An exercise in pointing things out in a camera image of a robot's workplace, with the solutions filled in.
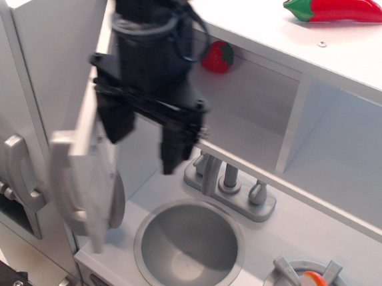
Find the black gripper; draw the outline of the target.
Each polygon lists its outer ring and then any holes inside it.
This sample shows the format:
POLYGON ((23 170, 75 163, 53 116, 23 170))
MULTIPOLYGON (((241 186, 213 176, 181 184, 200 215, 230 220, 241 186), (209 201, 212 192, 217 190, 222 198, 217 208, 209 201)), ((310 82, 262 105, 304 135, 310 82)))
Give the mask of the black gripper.
POLYGON ((135 128, 135 114, 163 126, 163 174, 171 175, 189 159, 203 126, 206 100, 190 85, 193 63, 207 48, 192 33, 172 31, 158 39, 117 38, 117 54, 94 53, 97 112, 111 143, 135 128))

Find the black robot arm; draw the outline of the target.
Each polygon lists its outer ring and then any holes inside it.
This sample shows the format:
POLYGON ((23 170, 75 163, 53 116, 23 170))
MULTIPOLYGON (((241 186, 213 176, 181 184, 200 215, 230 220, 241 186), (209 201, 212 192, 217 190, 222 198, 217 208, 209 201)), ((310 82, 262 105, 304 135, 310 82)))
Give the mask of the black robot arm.
POLYGON ((160 124, 163 173, 170 175, 189 158, 207 112, 189 80, 202 59, 193 50, 193 26, 203 21, 190 0, 115 1, 117 52, 90 58, 97 69, 97 111, 112 143, 133 131, 136 115, 160 124))

